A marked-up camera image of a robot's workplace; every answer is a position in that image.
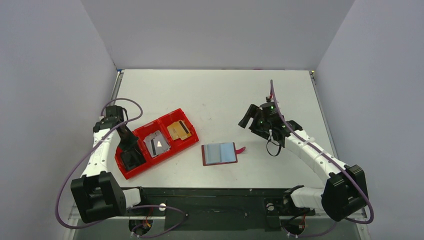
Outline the red leather card holder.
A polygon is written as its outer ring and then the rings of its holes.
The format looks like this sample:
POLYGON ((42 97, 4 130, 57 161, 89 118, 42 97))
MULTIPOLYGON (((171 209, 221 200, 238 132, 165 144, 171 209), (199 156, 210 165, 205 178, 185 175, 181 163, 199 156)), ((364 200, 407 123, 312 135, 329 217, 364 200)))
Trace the red leather card holder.
POLYGON ((246 147, 236 148, 234 142, 210 143, 201 146, 203 166, 234 164, 246 147))

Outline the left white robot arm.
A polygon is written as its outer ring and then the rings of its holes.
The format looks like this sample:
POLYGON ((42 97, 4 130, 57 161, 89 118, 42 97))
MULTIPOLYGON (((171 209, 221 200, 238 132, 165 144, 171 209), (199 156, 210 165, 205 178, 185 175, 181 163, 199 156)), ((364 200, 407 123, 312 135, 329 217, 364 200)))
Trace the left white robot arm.
POLYGON ((125 109, 113 105, 93 127, 95 150, 80 178, 71 181, 70 189, 82 221, 86 224, 123 216, 127 209, 142 202, 138 187, 122 189, 109 171, 117 149, 125 170, 146 163, 136 137, 124 123, 125 109))

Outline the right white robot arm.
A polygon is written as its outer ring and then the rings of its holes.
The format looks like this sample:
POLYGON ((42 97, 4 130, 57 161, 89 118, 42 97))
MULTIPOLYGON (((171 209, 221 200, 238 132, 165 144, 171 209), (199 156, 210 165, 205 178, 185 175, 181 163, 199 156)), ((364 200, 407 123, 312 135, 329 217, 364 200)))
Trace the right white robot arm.
POLYGON ((368 201, 365 173, 326 152, 294 120, 283 120, 273 101, 251 104, 238 125, 292 152, 324 183, 323 188, 298 185, 284 193, 284 205, 294 209, 322 210, 339 222, 364 208, 368 201))

